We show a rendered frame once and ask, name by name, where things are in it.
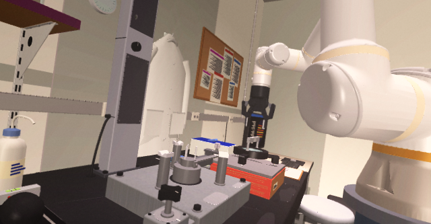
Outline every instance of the blue bottle cap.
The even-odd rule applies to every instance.
[[[6,128],[3,129],[4,137],[19,137],[21,135],[21,130],[16,128]]]

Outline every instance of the paper note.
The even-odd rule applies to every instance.
[[[235,87],[238,87],[238,84],[239,84],[240,71],[241,71],[241,63],[238,60],[234,59],[231,82],[235,83]]]
[[[225,79],[230,80],[230,74],[232,72],[232,63],[234,62],[234,53],[224,48],[224,61],[223,61],[223,69],[222,69],[222,75]]]
[[[209,49],[207,71],[210,73],[222,74],[224,57],[212,48]]]
[[[228,101],[234,101],[235,83],[229,82]]]
[[[211,97],[210,101],[215,103],[220,103],[222,98],[223,89],[223,75],[214,72],[213,74],[213,84],[211,86]]]
[[[285,177],[289,177],[295,180],[300,180],[302,176],[302,170],[293,169],[290,167],[286,167],[286,171],[284,172]]]
[[[204,87],[205,89],[209,89],[210,82],[211,82],[211,73],[208,73],[207,71],[202,70],[201,87]]]

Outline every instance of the hanging cord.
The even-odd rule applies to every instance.
[[[94,177],[94,175],[93,175],[93,169],[94,169],[94,162],[96,161],[97,150],[99,148],[100,140],[102,139],[103,130],[105,129],[106,123],[108,122],[108,120],[111,117],[115,118],[114,116],[111,116],[110,114],[106,114],[105,115],[106,119],[103,122],[102,130],[100,130],[99,139],[97,140],[96,149],[94,150],[94,156],[93,156],[93,162],[92,162],[92,166],[91,166],[91,170],[90,170],[90,175],[88,177]]]

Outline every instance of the wooden board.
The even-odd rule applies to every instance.
[[[193,97],[237,107],[243,64],[242,56],[203,28]]]
[[[81,21],[33,0],[0,0],[0,21],[26,28],[55,22],[51,34],[79,30]]]

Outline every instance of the shelf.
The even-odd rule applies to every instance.
[[[19,28],[45,22],[57,23],[50,34],[71,32],[81,28],[80,20],[33,0],[0,0],[0,21]]]

